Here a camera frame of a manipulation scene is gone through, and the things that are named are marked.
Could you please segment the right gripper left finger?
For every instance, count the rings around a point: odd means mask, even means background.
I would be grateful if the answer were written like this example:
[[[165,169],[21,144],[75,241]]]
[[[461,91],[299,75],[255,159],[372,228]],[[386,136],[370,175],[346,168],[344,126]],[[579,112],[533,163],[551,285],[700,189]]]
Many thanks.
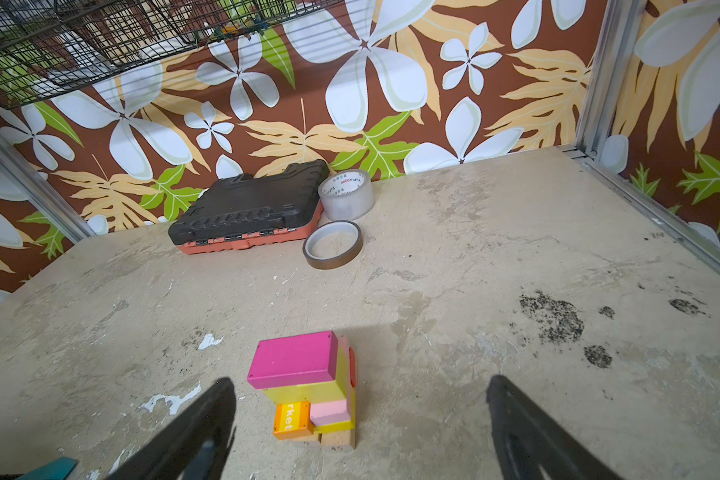
[[[234,442],[237,396],[217,379],[164,430],[120,465],[111,479],[219,479]]]

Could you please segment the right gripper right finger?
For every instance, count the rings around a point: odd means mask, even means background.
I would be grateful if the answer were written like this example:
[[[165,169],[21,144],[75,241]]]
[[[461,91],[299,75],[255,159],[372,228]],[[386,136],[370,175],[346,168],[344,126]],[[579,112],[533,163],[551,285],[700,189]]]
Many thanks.
[[[491,378],[486,402],[496,457],[505,479],[619,477],[507,377]]]

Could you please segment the orange cylinder block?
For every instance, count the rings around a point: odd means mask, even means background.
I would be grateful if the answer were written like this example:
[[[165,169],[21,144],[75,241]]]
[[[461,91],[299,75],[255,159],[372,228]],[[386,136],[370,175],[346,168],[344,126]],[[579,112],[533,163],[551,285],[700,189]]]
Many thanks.
[[[314,434],[307,401],[283,403],[276,406],[272,433],[277,440],[294,440]]]

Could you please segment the pink rectangular block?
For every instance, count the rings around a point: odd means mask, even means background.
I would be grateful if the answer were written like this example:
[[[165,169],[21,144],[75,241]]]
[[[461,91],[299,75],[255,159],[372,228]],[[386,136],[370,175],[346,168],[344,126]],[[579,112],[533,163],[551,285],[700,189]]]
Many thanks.
[[[342,423],[352,419],[351,398],[312,404],[310,420],[315,426]]]

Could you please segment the teal roof block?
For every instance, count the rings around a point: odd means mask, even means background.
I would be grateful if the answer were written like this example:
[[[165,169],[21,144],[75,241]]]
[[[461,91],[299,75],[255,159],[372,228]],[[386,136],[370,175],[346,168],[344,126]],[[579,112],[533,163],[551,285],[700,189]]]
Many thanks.
[[[60,457],[18,476],[16,480],[66,480],[77,464],[76,459]]]

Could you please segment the magenta rectangular block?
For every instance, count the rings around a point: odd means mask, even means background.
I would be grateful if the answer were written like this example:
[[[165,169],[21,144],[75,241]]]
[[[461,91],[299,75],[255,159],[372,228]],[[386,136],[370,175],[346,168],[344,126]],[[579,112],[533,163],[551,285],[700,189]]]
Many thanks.
[[[338,337],[332,331],[262,340],[247,381],[255,389],[333,381],[338,348]]]

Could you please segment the small yellow cube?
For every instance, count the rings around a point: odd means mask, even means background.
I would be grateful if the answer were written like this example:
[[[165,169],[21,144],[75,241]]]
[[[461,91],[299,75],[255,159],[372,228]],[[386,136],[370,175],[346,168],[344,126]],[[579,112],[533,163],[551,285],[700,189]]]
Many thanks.
[[[347,387],[336,382],[321,382],[263,389],[275,404],[309,402],[310,404],[346,400]]]

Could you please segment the natural wood block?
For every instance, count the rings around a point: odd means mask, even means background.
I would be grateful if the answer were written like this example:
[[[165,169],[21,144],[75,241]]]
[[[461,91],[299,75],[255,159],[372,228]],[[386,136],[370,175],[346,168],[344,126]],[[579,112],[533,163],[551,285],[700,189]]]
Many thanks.
[[[353,451],[356,447],[356,430],[343,430],[321,435],[320,445],[327,451]]]

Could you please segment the yellow green cube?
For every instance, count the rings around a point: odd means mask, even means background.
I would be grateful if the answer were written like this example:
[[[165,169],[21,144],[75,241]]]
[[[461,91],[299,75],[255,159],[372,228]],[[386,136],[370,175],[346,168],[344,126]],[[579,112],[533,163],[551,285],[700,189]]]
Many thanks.
[[[336,381],[341,388],[344,398],[350,399],[351,381],[350,381],[350,347],[347,339],[343,336],[338,337],[338,354],[337,354],[337,370]]]

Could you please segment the red rectangular block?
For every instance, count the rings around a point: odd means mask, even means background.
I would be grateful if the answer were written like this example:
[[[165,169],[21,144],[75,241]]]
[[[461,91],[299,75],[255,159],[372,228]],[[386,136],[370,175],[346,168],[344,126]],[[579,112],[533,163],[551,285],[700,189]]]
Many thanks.
[[[349,369],[350,369],[350,384],[353,389],[357,388],[357,361],[356,353],[352,347],[349,347]]]

